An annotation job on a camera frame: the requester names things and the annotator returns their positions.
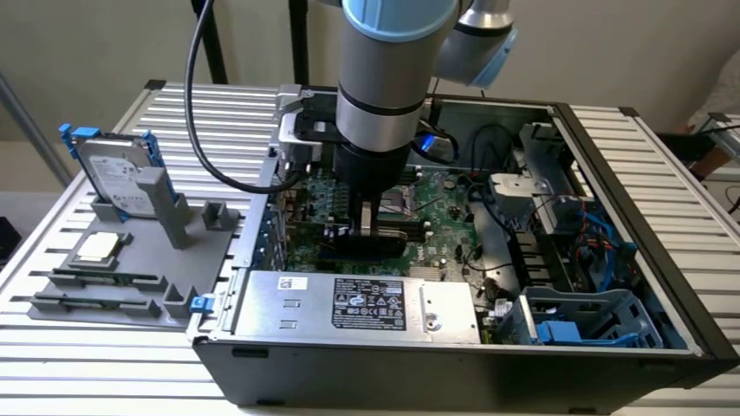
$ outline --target black metal stand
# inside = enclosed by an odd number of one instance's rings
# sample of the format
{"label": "black metal stand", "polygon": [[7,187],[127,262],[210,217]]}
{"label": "black metal stand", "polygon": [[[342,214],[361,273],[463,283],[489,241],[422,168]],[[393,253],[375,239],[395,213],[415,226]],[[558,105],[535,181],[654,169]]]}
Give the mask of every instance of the black metal stand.
{"label": "black metal stand", "polygon": [[[198,16],[205,8],[205,0],[190,0]],[[227,68],[223,63],[222,41],[219,40],[219,27],[217,26],[215,12],[206,18],[205,49],[209,58],[209,69],[214,84],[229,84]]]}
{"label": "black metal stand", "polygon": [[293,44],[293,73],[295,83],[310,85],[310,31],[309,31],[309,0],[290,0],[291,13],[291,44]]}

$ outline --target green circuit board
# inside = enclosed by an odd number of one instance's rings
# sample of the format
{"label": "green circuit board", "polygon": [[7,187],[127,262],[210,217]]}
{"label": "green circuit board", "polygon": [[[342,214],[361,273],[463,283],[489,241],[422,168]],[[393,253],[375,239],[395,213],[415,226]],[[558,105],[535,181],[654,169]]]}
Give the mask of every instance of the green circuit board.
{"label": "green circuit board", "polygon": [[414,183],[398,186],[385,194],[379,219],[426,224],[426,241],[410,241],[399,258],[378,262],[327,261],[321,253],[333,248],[322,238],[323,232],[335,221],[342,221],[349,201],[345,186],[330,172],[319,170],[306,182],[305,189],[294,195],[287,270],[411,276],[413,268],[426,267],[445,269],[446,281],[465,281],[457,247],[461,245],[467,253],[478,244],[474,222],[466,212],[467,184],[459,185],[458,175],[447,171],[429,170],[418,175]]}

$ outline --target metal slotted table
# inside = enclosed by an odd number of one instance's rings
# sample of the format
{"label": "metal slotted table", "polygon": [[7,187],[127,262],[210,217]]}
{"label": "metal slotted table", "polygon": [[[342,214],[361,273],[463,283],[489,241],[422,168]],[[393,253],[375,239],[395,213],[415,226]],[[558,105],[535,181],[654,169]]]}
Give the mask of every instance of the metal slotted table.
{"label": "metal slotted table", "polygon": [[[275,88],[198,86],[195,90],[205,150],[214,164],[246,182],[258,178],[262,155],[277,128],[277,94]],[[698,195],[705,197],[703,188],[694,189],[693,182],[677,173],[681,170],[673,167],[671,157],[662,152],[641,119],[623,116],[615,108],[574,109],[651,226],[662,238],[670,236],[666,247],[740,351],[740,233],[719,217],[711,199],[695,200]],[[115,128],[122,133],[147,130],[161,139],[175,189],[187,194],[190,204],[223,199],[245,216],[250,194],[218,182],[193,154],[181,84],[146,89]],[[673,206],[678,200],[685,203]],[[46,274],[63,262],[94,219],[91,201],[93,189],[78,176],[0,275],[0,414],[273,413],[265,408],[239,409],[226,401],[182,332],[34,321],[26,316],[30,296],[45,288]],[[679,208],[686,215],[671,216]],[[229,284],[233,276],[235,242],[218,285]],[[349,414],[299,409],[282,409],[279,413]],[[694,390],[657,391],[617,414],[738,415],[740,372],[721,375]]]}

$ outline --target black chassis frame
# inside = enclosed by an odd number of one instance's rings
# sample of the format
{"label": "black chassis frame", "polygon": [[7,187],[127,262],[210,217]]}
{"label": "black chassis frame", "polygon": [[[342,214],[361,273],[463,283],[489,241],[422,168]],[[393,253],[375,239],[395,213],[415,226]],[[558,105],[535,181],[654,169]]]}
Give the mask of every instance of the black chassis frame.
{"label": "black chassis frame", "polygon": [[740,357],[569,104],[431,98],[554,108],[705,354],[377,347],[199,336],[194,349],[227,400],[242,406],[609,414],[661,388],[697,387],[735,368]]}

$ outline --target metal pole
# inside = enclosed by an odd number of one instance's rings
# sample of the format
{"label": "metal pole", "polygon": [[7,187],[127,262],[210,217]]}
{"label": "metal pole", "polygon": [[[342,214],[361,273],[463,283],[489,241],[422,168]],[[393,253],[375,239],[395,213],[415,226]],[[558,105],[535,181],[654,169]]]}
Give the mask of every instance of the metal pole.
{"label": "metal pole", "polygon": [[289,0],[291,14],[293,76],[297,84],[310,85],[310,0]]}
{"label": "metal pole", "polygon": [[[205,0],[191,0],[194,11],[198,16],[205,8]],[[219,39],[219,26],[217,25],[217,10],[206,18],[205,24],[205,49],[206,58],[209,59],[209,69],[211,70],[211,80],[214,84],[230,83],[227,78],[227,68],[223,63],[222,41]]]}
{"label": "metal pole", "polygon": [[23,134],[29,138],[29,141],[37,148],[39,156],[45,159],[47,163],[49,170],[55,174],[59,183],[67,187],[70,182],[73,182],[74,175],[67,169],[59,154],[57,154],[55,148],[49,144],[45,134],[39,130],[31,115],[26,111],[19,97],[15,95],[11,89],[11,84],[9,84],[6,78],[3,77],[3,72],[0,71],[0,102],[3,102],[9,113],[14,117],[15,122],[23,130]]}

